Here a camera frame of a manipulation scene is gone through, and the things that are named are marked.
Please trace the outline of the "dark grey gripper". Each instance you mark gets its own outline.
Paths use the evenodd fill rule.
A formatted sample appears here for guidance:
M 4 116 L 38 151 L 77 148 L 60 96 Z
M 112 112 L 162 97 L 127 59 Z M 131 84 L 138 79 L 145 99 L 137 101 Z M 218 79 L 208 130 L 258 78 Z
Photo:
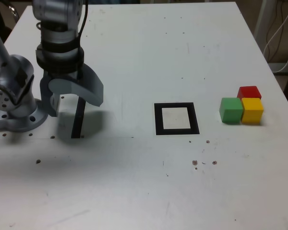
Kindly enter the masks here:
M 93 106 L 103 103 L 104 86 L 96 73 L 86 64 L 74 72 L 44 70 L 40 81 L 43 108 L 51 117 L 59 114 L 60 95 L 75 94 Z

